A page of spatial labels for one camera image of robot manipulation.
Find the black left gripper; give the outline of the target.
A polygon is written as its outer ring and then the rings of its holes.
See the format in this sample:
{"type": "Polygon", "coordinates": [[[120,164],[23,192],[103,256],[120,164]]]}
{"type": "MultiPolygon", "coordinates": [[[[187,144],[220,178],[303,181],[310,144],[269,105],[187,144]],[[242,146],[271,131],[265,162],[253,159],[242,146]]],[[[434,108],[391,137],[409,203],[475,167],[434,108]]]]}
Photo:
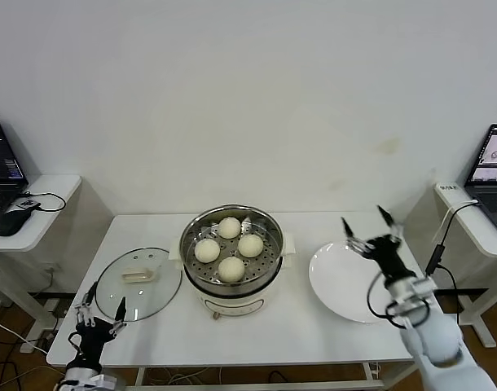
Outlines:
{"type": "Polygon", "coordinates": [[[76,350],[75,358],[68,363],[69,367],[100,367],[103,347],[117,337],[126,326],[126,298],[122,297],[113,324],[102,319],[94,319],[91,312],[98,282],[95,281],[84,294],[81,302],[75,306],[76,331],[68,336],[68,342],[76,350]]]}

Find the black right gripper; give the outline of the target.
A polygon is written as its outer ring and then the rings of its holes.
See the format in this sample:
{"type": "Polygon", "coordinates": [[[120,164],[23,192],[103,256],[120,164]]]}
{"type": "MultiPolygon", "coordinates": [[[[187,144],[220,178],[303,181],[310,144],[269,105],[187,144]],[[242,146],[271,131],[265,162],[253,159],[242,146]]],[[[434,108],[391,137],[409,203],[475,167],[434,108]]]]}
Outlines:
{"type": "Polygon", "coordinates": [[[389,233],[377,236],[373,239],[363,241],[354,235],[348,222],[342,218],[343,230],[346,237],[346,247],[360,256],[375,261],[386,281],[399,281],[412,277],[412,271],[408,270],[398,250],[402,243],[402,226],[392,214],[381,206],[377,206],[380,215],[389,228],[389,233]]]}

